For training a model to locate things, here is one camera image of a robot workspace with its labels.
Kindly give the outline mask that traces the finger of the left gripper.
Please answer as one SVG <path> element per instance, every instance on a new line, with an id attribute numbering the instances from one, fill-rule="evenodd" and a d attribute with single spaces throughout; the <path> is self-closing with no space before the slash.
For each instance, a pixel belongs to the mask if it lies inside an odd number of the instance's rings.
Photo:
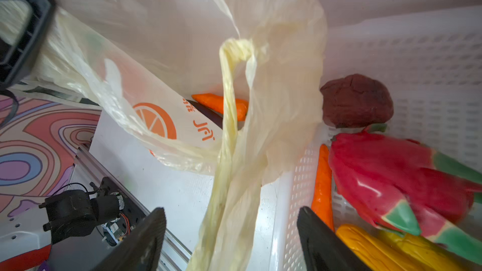
<path id="1" fill-rule="evenodd" d="M 55 11 L 55 0 L 1 0 L 1 90 L 31 74 Z"/>

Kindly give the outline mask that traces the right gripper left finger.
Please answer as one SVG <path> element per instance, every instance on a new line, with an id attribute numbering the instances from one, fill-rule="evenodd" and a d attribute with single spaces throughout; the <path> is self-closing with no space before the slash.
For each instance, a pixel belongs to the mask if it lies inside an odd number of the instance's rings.
<path id="1" fill-rule="evenodd" d="M 164 209 L 156 208 L 94 270 L 156 270 L 165 233 Z"/>

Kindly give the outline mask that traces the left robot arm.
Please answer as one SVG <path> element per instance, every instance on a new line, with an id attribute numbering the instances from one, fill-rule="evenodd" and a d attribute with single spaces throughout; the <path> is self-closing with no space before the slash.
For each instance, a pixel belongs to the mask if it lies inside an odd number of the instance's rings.
<path id="1" fill-rule="evenodd" d="M 25 4 L 28 9 L 22 29 L 10 44 L 1 41 L 1 95 L 12 100 L 9 114 L 1 121 L 8 124 L 17 114 L 19 103 L 9 87 L 18 83 L 32 69 L 40 44 L 56 8 L 55 0 L 1 0 Z M 71 237 L 86 237 L 99 225 L 120 218 L 129 235 L 134 228 L 126 212 L 134 219 L 144 218 L 126 193 L 105 183 L 87 189 L 68 190 L 65 186 L 43 203 L 1 225 L 1 270 L 28 270 L 46 261 L 56 243 Z"/>

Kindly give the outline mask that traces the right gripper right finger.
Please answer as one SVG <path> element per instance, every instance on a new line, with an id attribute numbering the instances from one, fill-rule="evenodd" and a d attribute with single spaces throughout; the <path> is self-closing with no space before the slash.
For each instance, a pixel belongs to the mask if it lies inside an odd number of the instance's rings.
<path id="1" fill-rule="evenodd" d="M 357 271 L 370 269 L 311 208 L 300 208 L 297 230 L 307 270 Z"/>

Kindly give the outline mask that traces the toy purple eggplant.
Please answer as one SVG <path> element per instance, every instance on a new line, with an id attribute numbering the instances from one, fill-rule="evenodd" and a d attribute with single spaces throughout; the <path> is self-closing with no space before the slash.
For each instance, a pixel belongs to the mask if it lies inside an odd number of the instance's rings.
<path id="1" fill-rule="evenodd" d="M 205 117 L 210 119 L 214 124 L 216 124 L 219 128 L 223 128 L 223 117 L 213 111 L 212 109 L 209 109 L 208 107 L 194 101 L 194 100 L 189 100 L 188 101 L 191 105 L 194 106 L 195 109 L 200 111 Z"/>

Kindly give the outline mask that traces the white perforated plastic basket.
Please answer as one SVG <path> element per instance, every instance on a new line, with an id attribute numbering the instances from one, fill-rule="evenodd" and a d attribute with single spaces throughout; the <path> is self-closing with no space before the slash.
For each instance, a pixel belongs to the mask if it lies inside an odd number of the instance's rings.
<path id="1" fill-rule="evenodd" d="M 432 146 L 481 169 L 481 8 L 415 13 L 332 28 L 324 81 L 358 73 L 390 91 L 388 134 Z M 270 221 L 269 270 L 305 270 L 296 221 L 311 204 L 319 148 L 337 133 L 321 125 L 297 166 L 262 190 Z"/>

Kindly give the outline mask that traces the cream plastic grocery bag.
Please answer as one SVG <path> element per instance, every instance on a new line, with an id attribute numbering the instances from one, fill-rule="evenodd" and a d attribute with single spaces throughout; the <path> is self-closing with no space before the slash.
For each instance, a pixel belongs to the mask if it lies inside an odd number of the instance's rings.
<path id="1" fill-rule="evenodd" d="M 99 104 L 165 165 L 214 177 L 189 270 L 245 270 L 261 188 L 295 168 L 322 120 L 328 28 L 319 0 L 59 0 L 39 81 Z M 207 146 L 155 136 L 134 113 L 220 93 Z"/>

